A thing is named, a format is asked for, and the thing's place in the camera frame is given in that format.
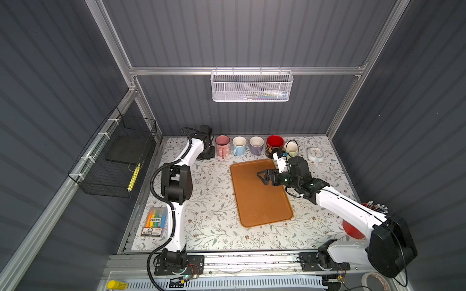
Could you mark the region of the light blue mug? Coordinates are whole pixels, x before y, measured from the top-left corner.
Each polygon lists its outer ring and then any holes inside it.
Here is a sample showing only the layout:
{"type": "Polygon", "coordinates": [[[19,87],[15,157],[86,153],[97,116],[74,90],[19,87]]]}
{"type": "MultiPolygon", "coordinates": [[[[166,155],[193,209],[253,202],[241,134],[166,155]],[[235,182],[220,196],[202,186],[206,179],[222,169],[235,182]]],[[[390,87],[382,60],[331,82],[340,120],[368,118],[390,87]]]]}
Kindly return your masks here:
{"type": "Polygon", "coordinates": [[[235,137],[233,139],[233,153],[235,156],[242,156],[246,152],[247,140],[245,137],[235,137]]]}

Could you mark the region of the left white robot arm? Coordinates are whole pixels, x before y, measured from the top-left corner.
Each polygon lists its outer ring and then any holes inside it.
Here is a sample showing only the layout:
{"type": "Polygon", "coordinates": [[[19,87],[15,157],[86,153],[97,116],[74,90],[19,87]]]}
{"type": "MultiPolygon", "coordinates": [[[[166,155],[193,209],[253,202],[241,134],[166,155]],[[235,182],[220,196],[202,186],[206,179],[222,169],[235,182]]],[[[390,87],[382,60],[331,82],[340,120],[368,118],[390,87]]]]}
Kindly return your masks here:
{"type": "Polygon", "coordinates": [[[167,205],[167,241],[152,251],[148,257],[147,267],[155,253],[162,270],[182,273],[188,263],[186,240],[184,236],[184,211],[193,192],[191,166],[195,161],[209,160],[215,155],[213,129],[202,125],[200,129],[181,128],[187,137],[183,151],[172,162],[160,166],[150,178],[150,192],[159,201],[167,205]]]}

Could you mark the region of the light green mug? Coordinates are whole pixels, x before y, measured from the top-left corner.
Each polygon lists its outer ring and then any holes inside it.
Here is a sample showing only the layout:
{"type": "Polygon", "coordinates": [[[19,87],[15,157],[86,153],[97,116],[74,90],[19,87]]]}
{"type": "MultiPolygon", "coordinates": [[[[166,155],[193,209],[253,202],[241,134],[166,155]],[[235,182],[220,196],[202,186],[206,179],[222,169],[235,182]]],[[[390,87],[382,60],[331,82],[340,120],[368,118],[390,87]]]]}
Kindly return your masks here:
{"type": "Polygon", "coordinates": [[[296,143],[296,141],[291,140],[285,144],[285,152],[287,159],[295,157],[299,154],[299,145],[296,143]]]}

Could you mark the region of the purple mug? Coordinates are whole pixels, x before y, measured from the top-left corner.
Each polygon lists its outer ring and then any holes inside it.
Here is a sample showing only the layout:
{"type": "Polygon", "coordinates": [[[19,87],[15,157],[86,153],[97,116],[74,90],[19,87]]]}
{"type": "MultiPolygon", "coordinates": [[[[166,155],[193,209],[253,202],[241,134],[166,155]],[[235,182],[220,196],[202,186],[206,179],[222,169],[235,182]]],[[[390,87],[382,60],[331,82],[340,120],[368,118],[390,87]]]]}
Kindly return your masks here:
{"type": "Polygon", "coordinates": [[[252,137],[250,139],[250,152],[252,155],[260,156],[264,147],[264,139],[261,137],[252,137]]]}

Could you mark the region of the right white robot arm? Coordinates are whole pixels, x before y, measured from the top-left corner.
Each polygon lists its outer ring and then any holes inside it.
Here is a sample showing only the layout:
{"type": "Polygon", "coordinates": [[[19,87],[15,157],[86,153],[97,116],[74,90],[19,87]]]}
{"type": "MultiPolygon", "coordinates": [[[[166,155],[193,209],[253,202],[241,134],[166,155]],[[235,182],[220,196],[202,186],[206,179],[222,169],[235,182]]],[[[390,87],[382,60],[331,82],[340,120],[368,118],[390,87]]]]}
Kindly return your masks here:
{"type": "Polygon", "coordinates": [[[395,278],[418,255],[408,224],[400,216],[391,217],[351,200],[314,178],[308,162],[301,156],[278,158],[277,169],[257,172],[264,185],[284,186],[297,192],[297,197],[323,207],[355,227],[366,241],[349,242],[330,239],[318,248],[316,261],[322,270],[338,264],[372,266],[380,274],[395,278]]]}

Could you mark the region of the orange plastic tray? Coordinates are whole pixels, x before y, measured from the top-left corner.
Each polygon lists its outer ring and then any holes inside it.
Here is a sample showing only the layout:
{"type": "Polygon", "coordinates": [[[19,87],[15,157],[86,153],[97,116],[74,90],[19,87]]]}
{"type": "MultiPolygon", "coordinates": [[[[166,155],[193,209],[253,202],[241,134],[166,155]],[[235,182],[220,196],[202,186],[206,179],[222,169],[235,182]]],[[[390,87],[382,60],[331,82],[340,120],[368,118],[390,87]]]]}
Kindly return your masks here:
{"type": "Polygon", "coordinates": [[[275,169],[272,160],[255,160],[233,164],[230,167],[235,198],[244,227],[290,220],[294,213],[283,186],[263,184],[258,172],[275,169]]]}

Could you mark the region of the black mug red inside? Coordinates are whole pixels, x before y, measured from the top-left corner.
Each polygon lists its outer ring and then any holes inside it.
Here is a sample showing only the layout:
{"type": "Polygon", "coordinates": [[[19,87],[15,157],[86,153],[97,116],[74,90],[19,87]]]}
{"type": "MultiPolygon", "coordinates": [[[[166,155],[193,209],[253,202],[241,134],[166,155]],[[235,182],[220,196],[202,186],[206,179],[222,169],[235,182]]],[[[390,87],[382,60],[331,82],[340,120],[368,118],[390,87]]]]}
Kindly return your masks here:
{"type": "Polygon", "coordinates": [[[271,135],[266,139],[265,155],[273,159],[273,154],[281,151],[285,145],[285,140],[279,135],[271,135]]]}

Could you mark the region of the pink mug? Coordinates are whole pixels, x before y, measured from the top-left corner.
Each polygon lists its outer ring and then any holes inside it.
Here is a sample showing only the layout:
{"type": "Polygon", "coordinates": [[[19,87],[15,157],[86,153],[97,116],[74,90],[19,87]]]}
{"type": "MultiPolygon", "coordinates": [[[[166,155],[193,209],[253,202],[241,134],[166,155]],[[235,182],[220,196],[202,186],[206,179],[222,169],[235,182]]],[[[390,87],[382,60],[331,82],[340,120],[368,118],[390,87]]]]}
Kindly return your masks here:
{"type": "Polygon", "coordinates": [[[217,153],[222,159],[225,159],[230,154],[230,137],[219,135],[216,138],[217,153]]]}

